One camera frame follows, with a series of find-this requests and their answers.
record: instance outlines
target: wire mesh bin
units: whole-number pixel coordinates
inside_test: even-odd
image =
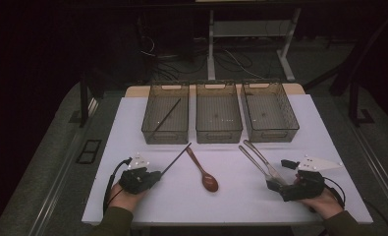
[[[234,81],[196,82],[196,141],[236,144],[243,124]]]
[[[188,143],[189,82],[152,82],[141,131],[148,145]]]
[[[251,142],[290,142],[299,129],[281,83],[243,80],[242,105]]]

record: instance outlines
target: black cable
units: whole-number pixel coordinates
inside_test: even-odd
[[[163,74],[163,70],[161,70],[159,68],[156,68],[156,70],[155,69],[151,69],[151,70],[157,74],[157,77],[158,77],[157,79],[158,80],[162,80],[161,78],[164,77],[168,81],[173,81],[173,79],[171,77],[169,77],[168,75]]]
[[[229,71],[229,72],[243,72],[244,70],[233,70],[233,69],[229,69],[227,68],[226,66],[222,65],[222,63],[220,62],[220,60],[223,60],[222,58],[220,58],[219,56],[217,56],[216,54],[214,54],[214,61],[221,67],[223,68],[224,70],[226,71]]]
[[[111,199],[110,201],[108,201],[107,205],[110,206],[111,202],[115,199],[115,197],[117,197],[118,194],[120,194],[124,189],[121,189],[117,194],[115,194]]]
[[[203,66],[205,65],[205,62],[206,62],[206,57],[204,57],[204,58],[202,59],[202,62],[201,62],[201,64],[200,64],[199,68],[197,68],[197,69],[195,69],[195,70],[193,70],[193,71],[190,71],[190,72],[183,72],[183,71],[180,71],[180,70],[176,69],[175,67],[170,66],[170,65],[168,65],[168,64],[166,64],[166,63],[164,63],[164,62],[159,62],[159,63],[160,63],[161,65],[163,65],[163,66],[166,66],[166,67],[171,68],[172,70],[175,70],[175,72],[178,72],[178,73],[180,73],[180,74],[193,74],[193,73],[196,73],[196,72],[200,71],[200,70],[203,68]]]
[[[369,205],[371,208],[373,208],[373,209],[381,216],[381,218],[384,220],[384,222],[386,223],[386,225],[387,225],[387,227],[388,227],[388,219],[384,216],[384,214],[383,214],[376,206],[374,206],[371,202],[369,202],[367,199],[362,198],[362,200],[363,200],[367,205]]]
[[[332,183],[334,183],[334,184],[341,190],[341,193],[343,193],[343,202],[344,202],[344,204],[345,204],[345,203],[346,203],[346,193],[344,193],[343,188],[341,188],[341,186],[340,186],[339,184],[337,184],[337,182],[333,181],[333,180],[330,179],[330,178],[324,177],[324,179],[331,181]]]
[[[237,54],[243,56],[244,58],[246,58],[247,61],[249,61],[249,64],[248,64],[248,65],[244,65],[242,62],[239,61],[239,63],[241,64],[241,66],[242,66],[243,68],[249,68],[249,67],[251,67],[251,66],[252,66],[252,60],[249,59],[249,57],[246,56],[244,53],[239,52],[236,48],[237,48],[237,46],[235,46],[233,49],[230,49],[231,51],[233,51],[232,53],[237,53]],[[232,53],[229,52],[228,49],[226,49],[226,48],[224,48],[222,45],[220,45],[220,50],[224,51],[225,53],[224,53],[223,55],[230,59],[230,60],[225,60],[225,59],[223,59],[224,61],[226,61],[226,62],[228,62],[228,63],[231,63],[231,64],[233,64],[233,65],[239,66],[239,64],[238,64],[235,60],[233,61],[233,57],[234,57],[234,56],[231,56],[231,55],[230,55],[230,54],[232,54]]]
[[[244,68],[250,68],[251,66],[252,66],[252,61],[251,61],[251,59],[249,59],[249,57],[248,56],[246,56],[245,54],[243,54],[243,53],[240,53],[240,52],[235,52],[235,53],[237,53],[237,54],[239,54],[239,55],[242,55],[244,58],[246,58],[246,60],[248,60],[249,61],[249,63],[247,64],[247,65],[245,65],[243,62],[241,62],[240,60],[237,60],[238,58],[237,57],[234,57],[234,55],[231,53],[231,52],[229,52],[228,50],[225,50],[224,49],[224,54],[222,54],[222,55],[224,55],[224,57],[227,57],[227,58],[229,58],[230,60],[228,60],[228,59],[223,59],[223,58],[221,58],[223,61],[225,61],[225,62],[227,62],[227,63],[229,63],[229,64],[233,64],[233,65],[235,65],[235,66],[237,66],[237,67],[241,67],[242,69]]]
[[[237,60],[236,57],[234,57],[234,55],[233,55],[231,52],[229,52],[229,51],[227,51],[227,50],[224,50],[224,51],[225,51],[227,54],[229,54],[229,55],[234,59],[234,61],[236,61],[237,65],[240,66],[240,68],[242,68],[244,72],[246,72],[246,73],[248,73],[248,74],[250,74],[250,75],[252,75],[252,76],[254,76],[254,77],[257,77],[257,78],[260,78],[260,79],[264,79],[262,76],[257,75],[257,74],[255,74],[255,73],[252,73],[252,72],[250,72],[249,70],[247,70],[247,69],[243,66],[243,64],[240,63],[239,60]],[[244,55],[244,57],[246,57],[246,58],[250,61],[250,65],[252,65],[252,61],[251,61],[246,55]]]
[[[165,74],[167,75],[166,77],[170,78],[171,81],[178,81],[178,76],[175,76],[173,75],[171,72],[169,72],[168,70],[163,70],[163,69],[160,69],[157,67],[157,70],[159,70],[161,73],[163,73],[163,76],[165,76]]]
[[[158,64],[159,64],[159,65],[167,66],[168,68],[171,68],[170,70],[165,70],[165,69],[159,68],[159,65],[157,65],[157,69],[158,69],[158,70],[160,70],[161,72],[165,72],[165,73],[167,73],[168,75],[171,75],[175,80],[178,80],[178,79],[179,79],[180,72],[179,72],[176,68],[174,68],[174,67],[172,67],[172,66],[169,66],[169,65],[167,65],[167,64],[165,64],[165,63],[163,63],[163,62],[160,62],[160,61],[158,62]]]
[[[110,192],[111,192],[111,188],[113,187],[113,182],[114,182],[114,179],[115,179],[115,175],[117,174],[117,171],[118,169],[120,169],[120,167],[124,164],[124,163],[130,163],[130,159],[127,159],[127,160],[123,160],[121,161],[117,167],[115,168],[113,174],[110,176],[110,179],[108,180],[108,184],[107,184],[107,189],[105,190],[105,195],[104,195],[104,203],[103,203],[103,212],[105,213],[105,210],[107,210],[108,208],[108,204],[109,204],[109,198],[110,198]]]

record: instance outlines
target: dark background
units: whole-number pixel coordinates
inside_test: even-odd
[[[145,33],[189,60],[192,37],[207,36],[207,14],[170,14],[148,15]],[[249,12],[236,14],[250,16]],[[379,15],[383,12],[365,6],[303,8],[296,38],[355,40]],[[133,13],[72,14],[48,0],[0,1],[0,215],[60,102],[82,75],[97,96],[106,89],[148,81],[148,63],[139,55],[137,18]],[[386,38],[388,30],[363,66],[374,73],[365,69],[359,77],[371,75],[364,83],[368,88],[380,78],[382,87],[375,97],[388,107],[388,60],[377,59],[388,59]]]

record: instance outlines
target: spoon handle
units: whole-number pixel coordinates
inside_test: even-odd
[[[191,150],[190,147],[187,147],[187,153],[191,157],[191,159],[194,161],[196,166],[199,168],[200,172],[205,173],[205,170],[203,170],[202,166],[200,166],[199,161],[197,161],[196,156],[194,155],[194,152]]]

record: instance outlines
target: metal frame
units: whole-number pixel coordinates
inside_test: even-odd
[[[298,18],[301,13],[301,8],[296,8],[294,15],[289,23],[289,27],[287,28],[285,34],[279,32],[279,34],[285,35],[285,43],[283,45],[283,48],[280,50],[277,50],[277,55],[279,57],[280,64],[282,65],[283,71],[285,73],[286,79],[288,82],[294,82],[295,76],[292,72],[292,69],[289,65],[288,59],[286,58],[286,55],[288,54],[289,47],[292,42],[292,38],[294,36],[295,28],[298,24]],[[265,36],[271,36],[268,32],[266,34],[258,33],[258,32],[250,32],[250,31],[244,31],[241,30],[241,25],[243,25],[245,22],[229,22],[226,24],[231,24],[231,27],[234,26],[238,29],[238,32],[236,33],[237,36],[257,36],[257,35],[265,35]],[[262,22],[255,22],[253,25],[255,27],[258,27],[261,25]],[[215,63],[214,63],[214,56],[213,56],[213,41],[214,37],[223,37],[223,36],[234,36],[233,32],[224,32],[223,30],[216,30],[216,24],[218,24],[219,27],[227,26],[226,24],[222,24],[220,22],[215,23],[214,22],[214,11],[211,10],[209,14],[209,40],[208,40],[208,58],[207,58],[207,66],[208,66],[208,79],[213,81],[215,80]]]
[[[83,88],[85,88],[85,91],[87,92],[85,85],[81,85],[81,89]],[[71,169],[71,165],[74,163],[74,160],[76,160],[75,157],[79,153],[79,148],[82,146],[84,137],[86,136],[87,130],[90,127],[91,118],[95,114],[97,107],[98,102],[94,98],[89,103],[89,106],[82,107],[82,109],[87,108],[85,110],[87,114],[87,118],[85,119],[85,121],[88,122],[82,123],[82,128],[78,129],[77,133],[72,139],[72,142],[65,154],[64,162],[62,163],[62,166],[59,169],[59,173],[53,181],[52,186],[50,187],[49,193],[47,194],[42,204],[40,212],[38,213],[36,219],[33,222],[28,236],[44,234],[46,225],[49,223],[49,219],[52,215],[52,212],[55,209],[55,206],[61,196],[64,186],[66,185],[66,178]]]

